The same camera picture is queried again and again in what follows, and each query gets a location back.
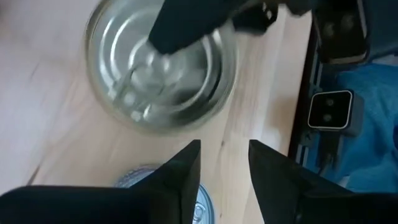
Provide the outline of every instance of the metal can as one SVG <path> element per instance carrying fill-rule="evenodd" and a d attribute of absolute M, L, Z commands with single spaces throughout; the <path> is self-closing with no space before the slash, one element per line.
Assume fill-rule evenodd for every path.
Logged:
<path fill-rule="evenodd" d="M 104 0 L 86 27 L 85 57 L 97 99 L 121 119 L 165 133 L 219 112 L 236 76 L 231 22 L 173 55 L 147 41 L 164 0 Z"/>
<path fill-rule="evenodd" d="M 129 188 L 153 173 L 159 166 L 146 165 L 128 172 L 121 177 L 115 187 Z M 215 224 L 213 202 L 206 188 L 201 184 L 198 190 L 197 202 L 193 211 L 193 224 Z"/>

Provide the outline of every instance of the wooden table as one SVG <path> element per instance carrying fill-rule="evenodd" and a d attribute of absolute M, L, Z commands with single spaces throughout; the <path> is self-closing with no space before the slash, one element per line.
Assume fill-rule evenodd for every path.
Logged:
<path fill-rule="evenodd" d="M 201 139 L 201 181 L 217 223 L 263 223 L 248 141 L 287 154 L 310 15 L 281 8 L 266 35 L 239 34 L 239 75 L 224 110 L 196 131 L 149 136 L 104 112 L 89 86 L 82 39 L 97 2 L 0 2 L 0 194 L 30 182 L 112 186 Z"/>

